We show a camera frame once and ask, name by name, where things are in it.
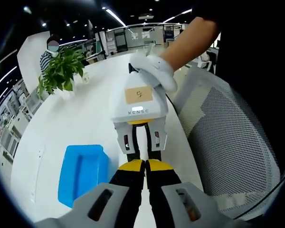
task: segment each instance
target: white wall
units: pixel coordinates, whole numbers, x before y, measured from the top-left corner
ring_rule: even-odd
[[[40,58],[47,49],[49,37],[49,31],[27,37],[17,54],[19,69],[29,93],[38,85],[38,77],[41,74]]]

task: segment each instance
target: tan sticker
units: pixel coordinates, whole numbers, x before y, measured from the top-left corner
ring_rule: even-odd
[[[124,92],[127,104],[153,100],[152,89],[148,86],[126,89]]]

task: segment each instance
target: white desk surface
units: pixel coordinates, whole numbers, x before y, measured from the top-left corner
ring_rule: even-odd
[[[70,211],[57,199],[67,146],[102,145],[110,158],[110,176],[126,161],[117,143],[108,102],[111,85],[128,74],[129,58],[130,54],[126,54],[86,66],[85,71],[90,77],[88,84],[78,83],[76,95],[68,100],[58,95],[49,96],[29,122],[14,158],[11,192],[33,222],[57,218]],[[162,160],[174,167],[183,182],[190,181],[202,190],[185,133],[171,103],[168,104],[168,139]],[[146,145],[142,141],[145,139],[139,131],[138,144],[144,147]]]

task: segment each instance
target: chair backrest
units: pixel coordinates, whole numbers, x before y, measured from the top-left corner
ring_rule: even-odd
[[[235,218],[256,205],[280,181],[275,155],[247,103],[229,84],[191,67],[174,99],[203,188],[219,210]],[[270,195],[242,219],[262,213]]]
[[[148,49],[147,49],[147,52],[146,52],[146,56],[150,55],[151,51],[152,51],[152,48],[155,46],[154,43],[150,43],[148,45]]]

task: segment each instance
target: human hand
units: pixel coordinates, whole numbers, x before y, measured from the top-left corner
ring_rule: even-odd
[[[159,56],[149,55],[146,57],[141,53],[133,53],[130,58],[130,64],[138,72],[144,74],[142,71],[145,71],[152,75],[157,82],[153,82],[153,87],[161,84],[167,92],[175,92],[177,90],[172,67]]]

